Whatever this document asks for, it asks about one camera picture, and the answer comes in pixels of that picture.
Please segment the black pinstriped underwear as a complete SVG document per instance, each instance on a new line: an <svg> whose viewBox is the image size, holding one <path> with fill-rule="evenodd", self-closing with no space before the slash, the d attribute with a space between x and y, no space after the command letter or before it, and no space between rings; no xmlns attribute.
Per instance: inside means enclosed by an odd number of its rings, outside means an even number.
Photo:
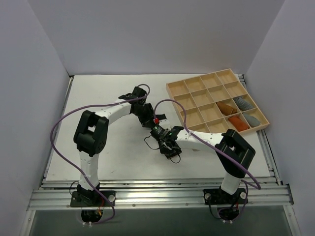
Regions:
<svg viewBox="0 0 315 236"><path fill-rule="evenodd" d="M161 115L156 115L155 117L154 116L150 116L149 118L149 123L148 123L148 127L150 129L152 129L156 123L155 123L155 119L158 119L158 125L161 126L162 128L164 129L168 129L170 130L171 129L171 125L170 125L170 122L169 120L166 118L166 115L165 114L161 114Z"/></svg>

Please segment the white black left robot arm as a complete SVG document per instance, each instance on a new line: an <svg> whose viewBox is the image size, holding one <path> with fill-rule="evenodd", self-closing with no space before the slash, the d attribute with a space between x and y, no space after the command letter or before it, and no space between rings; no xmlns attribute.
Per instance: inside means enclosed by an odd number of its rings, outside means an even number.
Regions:
<svg viewBox="0 0 315 236"><path fill-rule="evenodd" d="M100 110L85 110L74 134L74 142L80 154L80 188L82 201L94 206L99 201L98 157L106 145L109 125L118 119L133 114L144 128L152 128L154 123L153 108L146 102L149 92L136 86L131 93L118 97L112 104L99 105Z"/></svg>

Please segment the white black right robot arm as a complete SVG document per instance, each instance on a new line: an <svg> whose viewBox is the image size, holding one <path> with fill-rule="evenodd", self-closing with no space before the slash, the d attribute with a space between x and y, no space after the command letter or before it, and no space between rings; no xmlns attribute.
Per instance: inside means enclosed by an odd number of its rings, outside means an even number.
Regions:
<svg viewBox="0 0 315 236"><path fill-rule="evenodd" d="M256 154L255 149L235 130L224 133L205 133L174 126L171 130L156 125L151 135L168 158L179 155L182 149L213 150L226 174L220 186L219 198L229 203L236 198L236 191Z"/></svg>

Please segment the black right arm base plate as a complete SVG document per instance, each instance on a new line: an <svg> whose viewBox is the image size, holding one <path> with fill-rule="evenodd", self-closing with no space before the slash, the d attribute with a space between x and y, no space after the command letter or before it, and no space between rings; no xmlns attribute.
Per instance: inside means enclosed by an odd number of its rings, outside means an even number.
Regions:
<svg viewBox="0 0 315 236"><path fill-rule="evenodd" d="M248 199L246 197L247 192L245 188L238 188L232 195L225 191L218 189L204 189L204 203L206 205L235 205L235 204L247 204Z"/></svg>

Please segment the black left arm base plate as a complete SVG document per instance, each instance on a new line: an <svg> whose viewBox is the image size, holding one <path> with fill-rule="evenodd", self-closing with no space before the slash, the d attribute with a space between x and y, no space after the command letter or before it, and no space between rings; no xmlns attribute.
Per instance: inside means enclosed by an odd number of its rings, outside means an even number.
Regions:
<svg viewBox="0 0 315 236"><path fill-rule="evenodd" d="M107 202L97 192L93 192L91 196L86 197L77 191L72 193L70 207L109 207L111 204L115 205L116 192L115 191L100 191L108 200Z"/></svg>

